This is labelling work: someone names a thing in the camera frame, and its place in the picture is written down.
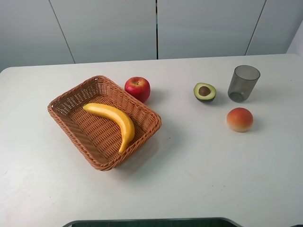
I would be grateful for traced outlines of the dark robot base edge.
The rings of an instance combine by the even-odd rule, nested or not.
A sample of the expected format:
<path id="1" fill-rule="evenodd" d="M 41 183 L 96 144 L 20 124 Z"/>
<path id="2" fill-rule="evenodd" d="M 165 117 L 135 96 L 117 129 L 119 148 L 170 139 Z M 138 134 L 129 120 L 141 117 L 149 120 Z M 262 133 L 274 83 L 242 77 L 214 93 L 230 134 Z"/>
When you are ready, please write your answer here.
<path id="1" fill-rule="evenodd" d="M 76 220 L 66 227 L 239 227 L 227 218 Z"/>

